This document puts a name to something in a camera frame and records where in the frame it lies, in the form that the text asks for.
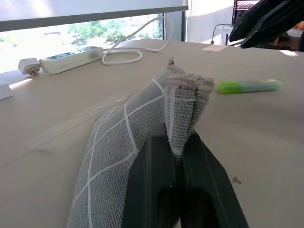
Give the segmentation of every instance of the white power strip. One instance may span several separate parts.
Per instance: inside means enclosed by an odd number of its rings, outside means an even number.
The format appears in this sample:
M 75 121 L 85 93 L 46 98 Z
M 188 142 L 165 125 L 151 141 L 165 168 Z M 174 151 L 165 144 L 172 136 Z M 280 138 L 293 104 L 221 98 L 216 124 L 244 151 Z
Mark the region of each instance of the white power strip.
M 102 47 L 85 47 L 74 52 L 66 52 L 40 59 L 43 72 L 58 74 L 60 72 L 96 61 L 104 56 Z

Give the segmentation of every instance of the monitor screen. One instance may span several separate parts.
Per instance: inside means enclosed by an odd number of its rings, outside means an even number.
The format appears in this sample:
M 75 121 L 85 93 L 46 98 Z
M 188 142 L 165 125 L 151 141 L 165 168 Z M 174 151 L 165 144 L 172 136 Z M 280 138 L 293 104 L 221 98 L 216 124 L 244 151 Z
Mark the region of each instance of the monitor screen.
M 251 7 L 257 4 L 259 0 L 234 0 L 232 24 L 237 23 L 238 19 Z

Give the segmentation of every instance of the small white box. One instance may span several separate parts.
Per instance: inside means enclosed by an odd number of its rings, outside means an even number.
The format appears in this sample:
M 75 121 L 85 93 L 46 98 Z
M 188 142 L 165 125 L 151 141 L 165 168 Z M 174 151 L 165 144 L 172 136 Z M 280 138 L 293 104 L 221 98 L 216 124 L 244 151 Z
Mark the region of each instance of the small white box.
M 0 81 L 0 100 L 13 96 L 13 92 L 9 87 L 9 84 Z

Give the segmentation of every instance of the white charger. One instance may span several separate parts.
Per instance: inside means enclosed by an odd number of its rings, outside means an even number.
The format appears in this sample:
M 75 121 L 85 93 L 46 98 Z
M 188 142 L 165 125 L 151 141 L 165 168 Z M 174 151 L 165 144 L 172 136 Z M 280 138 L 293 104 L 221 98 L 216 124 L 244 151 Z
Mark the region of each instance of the white charger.
M 18 69 L 24 75 L 36 76 L 41 68 L 41 64 L 36 58 L 25 58 L 19 61 Z

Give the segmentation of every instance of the cable cord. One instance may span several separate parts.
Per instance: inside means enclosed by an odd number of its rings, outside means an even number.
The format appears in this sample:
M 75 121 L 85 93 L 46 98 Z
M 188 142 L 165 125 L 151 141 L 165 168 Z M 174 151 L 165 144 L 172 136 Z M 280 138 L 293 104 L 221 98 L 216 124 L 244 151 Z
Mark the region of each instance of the cable cord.
M 218 25 L 216 25 L 214 27 L 214 29 L 213 29 L 211 44 L 214 44 L 214 41 L 213 41 L 213 39 L 214 39 L 214 33 L 215 33 L 215 30 L 217 29 L 217 26 L 220 26 L 220 25 L 222 25 L 222 26 L 225 26 L 225 25 L 228 26 L 228 25 L 231 25 L 231 24 L 218 24 Z
M 162 48 L 159 48 L 159 49 L 152 49 L 152 48 L 149 48 L 149 47 L 118 47 L 117 48 L 117 45 L 119 45 L 121 42 L 127 40 L 128 38 L 134 36 L 136 33 L 138 33 L 139 31 L 141 31 L 144 27 L 146 27 L 147 25 L 149 25 L 151 22 L 155 21 L 155 20 L 158 20 L 158 19 L 166 19 L 169 21 L 170 23 L 170 35 L 169 35 L 169 38 L 167 39 L 167 42 L 166 44 L 162 47 Z M 173 34 L 173 22 L 171 20 L 171 18 L 168 18 L 168 17 L 165 17 L 165 16 L 161 16 L 161 17 L 157 17 L 157 18 L 154 18 L 150 21 L 148 21 L 147 23 L 145 23 L 141 28 L 139 28 L 137 31 L 135 31 L 134 33 L 124 37 L 124 38 L 121 38 L 119 41 L 117 41 L 116 44 L 113 45 L 113 47 L 111 47 L 110 49 L 108 49 L 105 53 L 104 53 L 104 56 L 102 57 L 101 59 L 101 62 L 104 64 L 104 65 L 117 65 L 117 64 L 123 64 L 123 63 L 133 63 L 133 62 L 136 62 L 138 60 L 140 60 L 142 57 L 143 57 L 143 53 L 140 51 L 140 49 L 143 49 L 143 50 L 148 50 L 148 51 L 152 51 L 152 52 L 159 52 L 159 51 L 162 51 L 164 50 L 167 45 L 169 44 L 170 40 L 171 40 L 171 37 L 172 37 L 172 34 Z M 115 61 L 115 62 L 106 62 L 105 61 L 105 57 L 108 55 L 108 54 L 116 54 L 116 53 L 129 53 L 129 52 L 137 52 L 138 53 L 138 57 L 135 58 L 135 59 L 131 59 L 131 60 L 126 60 L 126 61 Z

